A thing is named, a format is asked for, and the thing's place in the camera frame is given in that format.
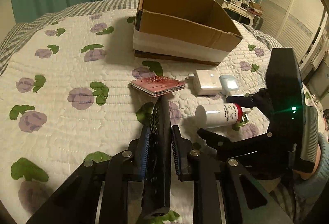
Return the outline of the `light blue earbud case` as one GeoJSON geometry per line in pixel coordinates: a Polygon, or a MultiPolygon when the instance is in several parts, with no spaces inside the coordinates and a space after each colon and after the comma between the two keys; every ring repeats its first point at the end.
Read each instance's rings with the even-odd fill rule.
{"type": "Polygon", "coordinates": [[[221,93],[223,95],[227,95],[230,91],[239,90],[239,86],[237,84],[236,78],[231,75],[221,75],[219,77],[219,81],[221,83],[221,93]]]}

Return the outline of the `white bottle red cap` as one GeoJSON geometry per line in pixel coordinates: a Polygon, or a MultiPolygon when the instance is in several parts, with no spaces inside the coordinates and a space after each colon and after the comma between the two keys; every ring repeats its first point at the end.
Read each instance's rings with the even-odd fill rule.
{"type": "Polygon", "coordinates": [[[242,108],[234,103],[198,105],[194,120],[199,128],[231,126],[242,119],[242,108]]]}

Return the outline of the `black remote control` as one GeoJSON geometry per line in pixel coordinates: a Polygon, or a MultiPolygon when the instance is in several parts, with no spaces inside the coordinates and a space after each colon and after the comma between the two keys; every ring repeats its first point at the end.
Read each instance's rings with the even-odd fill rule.
{"type": "Polygon", "coordinates": [[[171,120],[168,100],[158,98],[149,126],[148,151],[142,197],[143,219],[169,212],[171,193],[171,120]]]}

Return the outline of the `white square charger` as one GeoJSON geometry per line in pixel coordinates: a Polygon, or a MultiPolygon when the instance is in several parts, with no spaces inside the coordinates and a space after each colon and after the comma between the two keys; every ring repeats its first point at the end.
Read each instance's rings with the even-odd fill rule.
{"type": "Polygon", "coordinates": [[[188,76],[192,80],[194,93],[198,96],[217,95],[222,90],[218,75],[210,70],[195,70],[188,76]]]}

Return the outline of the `pink rose tin case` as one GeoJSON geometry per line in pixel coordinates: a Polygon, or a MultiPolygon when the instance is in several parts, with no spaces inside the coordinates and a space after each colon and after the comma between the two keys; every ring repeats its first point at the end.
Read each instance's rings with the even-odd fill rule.
{"type": "Polygon", "coordinates": [[[173,93],[186,87],[185,82],[165,76],[155,76],[133,80],[130,85],[152,97],[173,93]]]}

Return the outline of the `dark checked suitcase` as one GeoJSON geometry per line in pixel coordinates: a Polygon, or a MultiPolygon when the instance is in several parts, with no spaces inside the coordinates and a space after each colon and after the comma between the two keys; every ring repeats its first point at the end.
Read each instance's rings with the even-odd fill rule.
{"type": "Polygon", "coordinates": [[[253,18],[252,28],[255,30],[260,30],[264,22],[264,19],[258,15],[255,15],[253,18]]]}

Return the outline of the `white floral quilt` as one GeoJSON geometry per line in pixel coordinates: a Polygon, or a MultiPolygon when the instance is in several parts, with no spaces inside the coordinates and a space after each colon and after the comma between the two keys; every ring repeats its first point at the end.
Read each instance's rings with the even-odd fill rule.
{"type": "MultiPolygon", "coordinates": [[[[288,223],[260,186],[259,173],[237,159],[219,160],[197,135],[198,105],[228,104],[265,88],[273,49],[240,23],[243,36],[218,66],[137,57],[137,9],[73,16],[38,30],[1,75],[1,202],[17,223],[288,223]],[[239,90],[198,96],[189,74],[210,70],[236,78],[239,90]],[[144,179],[136,149],[159,97],[130,85],[165,76],[186,87],[168,93],[171,127],[192,143],[192,181],[181,182],[171,154],[169,212],[143,219],[144,179]]],[[[237,142],[264,134],[268,119],[245,108],[231,126],[205,130],[237,142]]]]}

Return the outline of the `white louvered wardrobe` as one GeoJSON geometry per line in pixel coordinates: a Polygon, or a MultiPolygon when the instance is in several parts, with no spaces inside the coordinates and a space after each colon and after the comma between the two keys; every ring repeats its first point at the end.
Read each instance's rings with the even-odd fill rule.
{"type": "Polygon", "coordinates": [[[320,0],[262,0],[264,20],[260,30],[292,48],[300,72],[316,70],[324,57],[321,41],[328,13],[320,0]]]}

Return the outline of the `white dressing table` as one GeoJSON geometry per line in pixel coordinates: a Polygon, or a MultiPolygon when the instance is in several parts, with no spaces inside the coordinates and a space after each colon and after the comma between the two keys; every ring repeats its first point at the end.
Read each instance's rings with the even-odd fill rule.
{"type": "Polygon", "coordinates": [[[241,5],[238,6],[232,1],[227,0],[214,0],[216,1],[229,17],[239,23],[244,23],[252,26],[253,18],[256,15],[253,11],[243,8],[241,5]]]}

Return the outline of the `brown cardboard box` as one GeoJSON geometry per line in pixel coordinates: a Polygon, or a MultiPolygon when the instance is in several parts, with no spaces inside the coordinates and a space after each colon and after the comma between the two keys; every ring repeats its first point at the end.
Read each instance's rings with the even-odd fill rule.
{"type": "Polygon", "coordinates": [[[214,0],[139,0],[137,57],[218,66],[243,36],[214,0]]]}

